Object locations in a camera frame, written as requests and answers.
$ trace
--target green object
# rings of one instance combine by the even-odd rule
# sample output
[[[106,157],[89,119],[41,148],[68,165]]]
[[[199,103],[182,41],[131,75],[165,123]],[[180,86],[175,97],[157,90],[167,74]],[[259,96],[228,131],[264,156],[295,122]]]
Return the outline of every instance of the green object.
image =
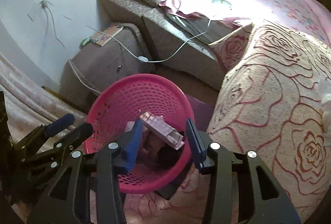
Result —
[[[217,5],[217,8],[222,8],[225,10],[232,10],[232,5],[229,1],[226,0],[212,0],[214,5]]]
[[[90,37],[84,39],[84,40],[80,43],[79,48],[80,48],[80,49],[84,48],[84,47],[86,46],[86,44],[90,41],[90,39],[91,39]]]

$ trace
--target pink plastic basket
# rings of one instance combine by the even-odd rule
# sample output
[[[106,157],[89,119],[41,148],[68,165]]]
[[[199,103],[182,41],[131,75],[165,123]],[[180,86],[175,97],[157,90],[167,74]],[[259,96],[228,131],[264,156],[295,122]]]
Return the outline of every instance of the pink plastic basket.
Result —
[[[153,74],[128,76],[109,86],[90,109],[86,121],[93,125],[93,135],[84,142],[85,152],[96,152],[114,141],[128,121],[138,118],[139,110],[163,115],[165,122],[178,131],[185,130],[189,117],[194,119],[188,99],[170,80]],[[170,183],[191,158],[188,143],[183,147],[178,162],[167,171],[152,171],[136,165],[130,174],[119,175],[120,191],[146,194]]]

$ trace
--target robotic arm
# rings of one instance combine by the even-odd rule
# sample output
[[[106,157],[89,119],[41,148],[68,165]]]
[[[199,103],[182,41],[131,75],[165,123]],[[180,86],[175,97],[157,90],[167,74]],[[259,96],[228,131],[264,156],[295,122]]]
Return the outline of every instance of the robotic arm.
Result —
[[[5,128],[5,109],[0,114],[5,119],[0,122],[1,132],[10,135]],[[89,123],[68,133],[53,149],[36,154],[48,137],[72,123],[72,117],[66,115],[53,124],[37,127],[14,147],[7,147],[8,160],[12,161],[0,171],[0,224],[23,224],[10,206],[32,193],[37,199],[28,224],[91,224],[89,193],[95,172],[98,223],[126,223],[118,174],[126,174],[134,166],[142,121],[136,120],[130,132],[94,154],[83,155],[76,150],[92,135]],[[230,224],[232,172],[238,174],[239,224],[301,223],[285,191],[254,151],[228,151],[207,133],[199,132],[191,119],[187,120],[186,137],[196,168],[202,175],[211,175],[203,224]]]

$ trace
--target white curtain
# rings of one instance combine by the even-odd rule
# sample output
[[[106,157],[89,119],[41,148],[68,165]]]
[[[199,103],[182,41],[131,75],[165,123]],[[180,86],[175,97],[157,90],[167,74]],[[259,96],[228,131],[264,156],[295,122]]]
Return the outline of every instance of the white curtain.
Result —
[[[73,114],[76,119],[74,126],[49,139],[42,147],[42,150],[48,150],[59,137],[81,124],[86,117],[84,113],[35,84],[1,53],[0,91],[5,94],[8,127],[14,143],[41,124],[53,122],[67,113]]]

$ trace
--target pink floral bedsheet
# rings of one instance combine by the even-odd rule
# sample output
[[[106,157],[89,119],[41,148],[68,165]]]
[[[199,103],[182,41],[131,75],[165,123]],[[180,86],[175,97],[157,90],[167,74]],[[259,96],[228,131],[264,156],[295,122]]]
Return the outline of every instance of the pink floral bedsheet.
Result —
[[[304,0],[227,0],[232,10],[224,10],[212,0],[165,0],[160,3],[167,13],[180,17],[204,15],[223,21],[226,26],[245,26],[254,19],[266,19],[283,24],[318,38],[329,47],[330,42],[318,18]]]

